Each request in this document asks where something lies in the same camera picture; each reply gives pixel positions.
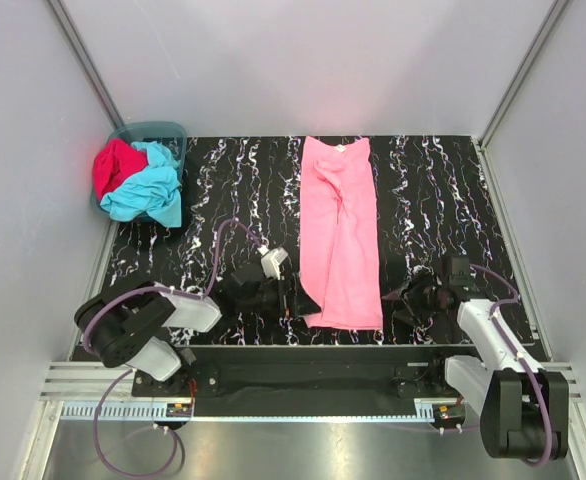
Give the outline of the pink t shirt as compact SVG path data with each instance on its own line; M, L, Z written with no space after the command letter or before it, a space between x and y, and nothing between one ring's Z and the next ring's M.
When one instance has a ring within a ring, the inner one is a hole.
M377 196L367 138L331 146L304 141L300 183L300 277L320 307L309 327L380 330Z

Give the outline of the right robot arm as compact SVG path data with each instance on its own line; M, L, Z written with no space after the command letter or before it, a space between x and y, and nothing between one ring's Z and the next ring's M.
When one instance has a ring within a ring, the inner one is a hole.
M479 417L483 446L492 458L542 467L569 449L569 383L537 361L502 315L518 303L517 289L487 267L446 255L438 271L422 269L384 295L393 315L416 328L441 314L466 334L473 355L438 357L411 384L439 396L457 391Z

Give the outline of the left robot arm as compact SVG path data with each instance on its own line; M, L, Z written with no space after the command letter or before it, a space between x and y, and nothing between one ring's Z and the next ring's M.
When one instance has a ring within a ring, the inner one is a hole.
M187 298L145 275L124 278L84 303L74 314L84 345L107 368L127 365L149 374L169 396L188 386L184 361L159 338L164 328L209 333L233 315L278 319L319 314L296 273L267 276L255 265L228 275L203 299Z

